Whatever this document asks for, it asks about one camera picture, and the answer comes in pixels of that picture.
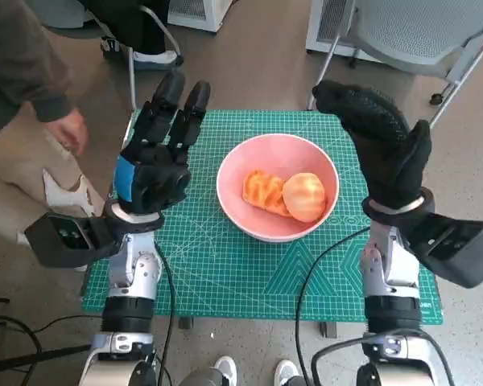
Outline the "person's hand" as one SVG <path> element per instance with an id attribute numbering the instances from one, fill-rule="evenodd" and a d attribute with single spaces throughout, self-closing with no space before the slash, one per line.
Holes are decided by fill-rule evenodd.
<path id="1" fill-rule="evenodd" d="M 46 123 L 47 130 L 68 151 L 79 156 L 85 150 L 89 134 L 85 119 L 78 109 L 67 116 Z"/>

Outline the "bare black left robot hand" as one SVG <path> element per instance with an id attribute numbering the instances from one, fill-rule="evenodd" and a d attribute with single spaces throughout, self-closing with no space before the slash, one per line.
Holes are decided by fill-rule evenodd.
<path id="1" fill-rule="evenodd" d="M 119 154 L 114 190 L 123 211 L 149 215 L 186 198 L 191 180 L 188 150 L 200 135 L 210 84 L 199 81 L 181 109 L 184 75 L 170 71 L 134 120 L 132 136 Z"/>

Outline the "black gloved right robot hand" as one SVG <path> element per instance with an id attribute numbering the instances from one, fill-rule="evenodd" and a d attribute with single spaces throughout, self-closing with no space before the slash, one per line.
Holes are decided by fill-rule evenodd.
<path id="1" fill-rule="evenodd" d="M 420 197 L 431 154 L 431 128 L 410 127 L 388 96 L 359 85 L 323 80 L 312 89 L 316 108 L 332 114 L 353 140 L 369 197 L 398 210 Z"/>

